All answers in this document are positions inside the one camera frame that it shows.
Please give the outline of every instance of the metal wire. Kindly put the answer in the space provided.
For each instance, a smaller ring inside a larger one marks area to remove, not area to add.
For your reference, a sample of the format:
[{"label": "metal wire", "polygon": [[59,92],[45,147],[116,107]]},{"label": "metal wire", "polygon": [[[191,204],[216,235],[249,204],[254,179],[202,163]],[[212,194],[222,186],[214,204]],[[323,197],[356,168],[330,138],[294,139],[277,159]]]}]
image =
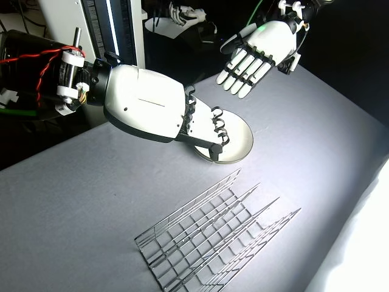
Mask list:
[{"label": "metal wire", "polygon": [[263,228],[261,214],[231,190],[240,169],[139,235],[135,241],[162,291],[221,291],[299,211]]}]

